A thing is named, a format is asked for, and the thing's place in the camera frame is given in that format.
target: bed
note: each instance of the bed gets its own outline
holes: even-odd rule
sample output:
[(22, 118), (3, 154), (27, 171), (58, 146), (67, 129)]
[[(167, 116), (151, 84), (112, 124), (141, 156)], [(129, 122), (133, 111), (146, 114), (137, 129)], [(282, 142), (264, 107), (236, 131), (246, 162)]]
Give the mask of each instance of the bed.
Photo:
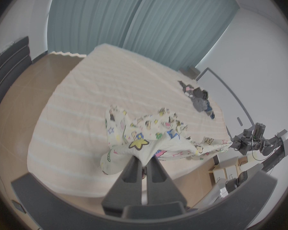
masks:
[[(222, 110), (211, 100), (212, 120), (194, 109), (178, 80), (195, 80), (130, 51), (102, 44), (84, 58), (57, 86), (35, 126), (28, 148), (30, 173), (57, 193), (103, 197), (119, 174), (105, 175), (101, 156), (108, 152), (105, 110), (118, 105), (131, 118), (173, 110), (188, 125), (195, 141), (204, 136), (229, 140)], [(172, 179), (203, 161), (162, 161)]]

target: wall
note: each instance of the wall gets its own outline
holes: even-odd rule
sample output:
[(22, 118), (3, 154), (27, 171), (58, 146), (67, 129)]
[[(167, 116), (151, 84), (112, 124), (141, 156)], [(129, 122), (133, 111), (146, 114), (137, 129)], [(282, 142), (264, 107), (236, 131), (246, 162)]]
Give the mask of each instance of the wall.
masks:
[[(196, 66), (200, 71), (207, 67), (233, 90), (254, 122), (266, 125), (265, 137), (288, 130), (288, 34), (275, 23), (240, 9)], [(288, 156), (271, 175), (278, 179), (277, 186), (253, 224), (272, 210), (288, 187)]]
[(273, 0), (236, 0), (241, 8), (268, 18), (288, 34), (288, 21)]
[(29, 36), (31, 58), (47, 51), (47, 22), (52, 0), (16, 0), (0, 22), (0, 52), (8, 43)]

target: tile floor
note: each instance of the tile floor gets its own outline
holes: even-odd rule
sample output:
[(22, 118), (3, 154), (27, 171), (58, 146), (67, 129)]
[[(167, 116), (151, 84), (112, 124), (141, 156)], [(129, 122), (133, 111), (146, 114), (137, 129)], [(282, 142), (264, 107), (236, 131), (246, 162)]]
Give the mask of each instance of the tile floor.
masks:
[[(14, 209), (11, 200), (17, 201), (11, 181), (28, 172), (28, 146), (36, 122), (56, 86), (82, 58), (49, 54), (31, 65), (11, 86), (0, 104), (0, 194)], [(194, 206), (212, 188), (208, 171), (213, 159), (191, 173), (174, 180), (188, 201)], [(102, 198), (85, 198), (59, 195), (71, 204), (88, 211), (103, 214)], [(28, 214), (15, 213), (31, 229), (38, 229)]]

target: cartoon print cloth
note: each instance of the cartoon print cloth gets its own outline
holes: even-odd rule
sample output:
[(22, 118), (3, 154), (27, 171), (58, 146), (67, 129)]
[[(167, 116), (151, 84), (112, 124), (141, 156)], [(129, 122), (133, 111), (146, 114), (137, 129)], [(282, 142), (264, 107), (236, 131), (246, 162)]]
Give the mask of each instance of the cartoon print cloth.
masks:
[(198, 157), (211, 151), (227, 151), (232, 144), (208, 137), (201, 143), (193, 141), (187, 135), (187, 125), (177, 119), (176, 113), (165, 108), (155, 115), (131, 120), (126, 110), (111, 106), (105, 118), (110, 150), (101, 157), (100, 166), (107, 175), (122, 171), (132, 156), (144, 167), (154, 155), (160, 160)]

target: yellow star print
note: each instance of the yellow star print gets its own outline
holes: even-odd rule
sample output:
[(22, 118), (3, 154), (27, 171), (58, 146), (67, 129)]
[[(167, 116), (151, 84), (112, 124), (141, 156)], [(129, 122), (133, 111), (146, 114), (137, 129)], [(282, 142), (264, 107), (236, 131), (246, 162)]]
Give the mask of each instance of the yellow star print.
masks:
[(131, 144), (129, 145), (129, 148), (135, 148), (138, 151), (140, 151), (143, 146), (148, 145), (148, 144), (149, 144), (149, 141), (144, 140), (144, 139), (135, 140), (134, 142), (131, 142)]

